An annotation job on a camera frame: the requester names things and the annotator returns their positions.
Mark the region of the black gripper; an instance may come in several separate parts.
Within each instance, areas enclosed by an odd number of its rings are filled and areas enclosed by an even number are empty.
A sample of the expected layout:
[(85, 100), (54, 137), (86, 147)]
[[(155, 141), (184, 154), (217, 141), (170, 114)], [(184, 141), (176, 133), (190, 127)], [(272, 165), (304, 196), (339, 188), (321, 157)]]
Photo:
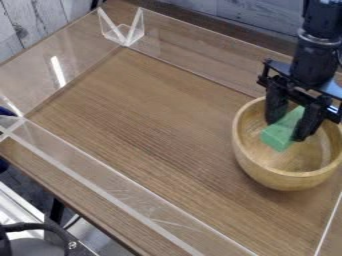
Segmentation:
[(301, 39), (292, 63), (274, 59), (264, 62), (258, 84), (266, 88), (268, 124), (285, 116), (290, 101), (305, 107), (293, 131), (296, 142), (316, 133), (324, 120), (342, 121), (342, 107), (332, 105), (334, 99), (342, 102), (342, 87), (336, 82), (341, 49), (340, 41), (318, 43)]

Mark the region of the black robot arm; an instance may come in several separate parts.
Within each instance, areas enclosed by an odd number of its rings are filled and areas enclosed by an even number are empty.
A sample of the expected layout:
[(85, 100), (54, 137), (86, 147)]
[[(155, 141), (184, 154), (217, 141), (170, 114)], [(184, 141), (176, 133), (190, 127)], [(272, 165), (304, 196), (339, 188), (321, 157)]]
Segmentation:
[(257, 83), (266, 88), (265, 119), (269, 125), (286, 115), (289, 102), (305, 107), (292, 133), (305, 141), (325, 120), (342, 122), (342, 0), (304, 0), (304, 23), (292, 63), (266, 59)]

